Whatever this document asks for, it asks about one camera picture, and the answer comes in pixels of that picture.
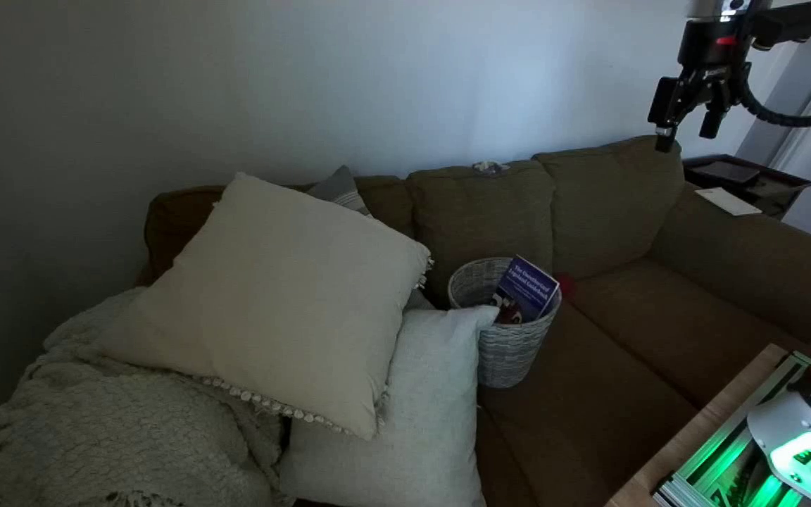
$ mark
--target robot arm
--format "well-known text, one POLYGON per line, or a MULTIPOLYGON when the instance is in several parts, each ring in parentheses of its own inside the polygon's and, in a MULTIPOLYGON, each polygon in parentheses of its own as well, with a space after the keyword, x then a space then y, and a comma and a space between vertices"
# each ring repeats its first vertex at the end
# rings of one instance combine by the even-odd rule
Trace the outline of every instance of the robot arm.
POLYGON ((777 41, 811 37, 811 2, 770 7, 770 0, 720 0, 695 7, 679 49, 681 76, 665 76, 650 103, 650 123, 660 128, 660 149, 677 137, 689 110, 708 103, 702 137, 715 137, 730 107, 737 102, 762 120, 811 127, 811 116, 784 116, 762 107, 748 83, 748 47, 770 49, 777 41))

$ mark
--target couch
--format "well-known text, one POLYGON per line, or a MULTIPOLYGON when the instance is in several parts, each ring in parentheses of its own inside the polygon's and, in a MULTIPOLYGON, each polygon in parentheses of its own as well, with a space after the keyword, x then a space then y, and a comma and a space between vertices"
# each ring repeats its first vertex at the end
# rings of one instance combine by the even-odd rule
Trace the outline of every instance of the couch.
MULTIPOLYGON (((564 280, 526 379, 478 394, 488 503, 603 503, 765 342, 811 354, 811 237, 702 200, 653 137, 358 176, 358 192, 430 248, 436 303, 477 255, 525 254, 564 280)), ((215 200, 219 186, 153 200, 149 279, 215 200)))

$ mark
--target couch armrest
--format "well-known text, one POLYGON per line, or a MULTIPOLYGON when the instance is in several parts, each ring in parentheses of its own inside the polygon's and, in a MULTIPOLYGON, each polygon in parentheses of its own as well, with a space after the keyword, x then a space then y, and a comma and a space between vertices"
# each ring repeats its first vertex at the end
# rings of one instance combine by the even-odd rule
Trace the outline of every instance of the couch armrest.
POLYGON ((730 217, 688 186, 650 255, 781 324, 811 352, 811 233, 770 217, 730 217))

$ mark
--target white basket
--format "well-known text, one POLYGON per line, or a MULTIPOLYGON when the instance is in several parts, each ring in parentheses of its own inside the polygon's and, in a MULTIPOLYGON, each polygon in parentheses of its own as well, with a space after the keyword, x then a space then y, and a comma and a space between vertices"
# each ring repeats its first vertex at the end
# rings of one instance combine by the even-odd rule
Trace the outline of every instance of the white basket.
MULTIPOLYGON (((461 263, 449 280, 449 297, 453 306, 494 303, 494 290, 508 273, 509 255, 489 255, 461 263)), ((494 324, 482 330, 482 363, 478 382, 494 387, 518 386, 537 356, 537 348, 550 331, 550 324, 560 306, 557 292, 550 313, 522 324, 494 324)))

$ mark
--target basket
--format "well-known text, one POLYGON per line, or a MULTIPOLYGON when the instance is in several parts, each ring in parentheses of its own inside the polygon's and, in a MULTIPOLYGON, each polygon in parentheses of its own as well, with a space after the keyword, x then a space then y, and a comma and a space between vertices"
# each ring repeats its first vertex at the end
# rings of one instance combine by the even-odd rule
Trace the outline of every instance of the basket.
MULTIPOLYGON (((494 290, 508 273, 509 255, 489 255, 461 263, 449 280, 449 297, 453 306, 494 303, 494 290)), ((518 386, 537 356, 537 348, 550 331, 550 324, 560 306, 557 292, 550 313, 522 324, 494 324, 482 330, 482 363, 478 382, 489 387, 518 386)))

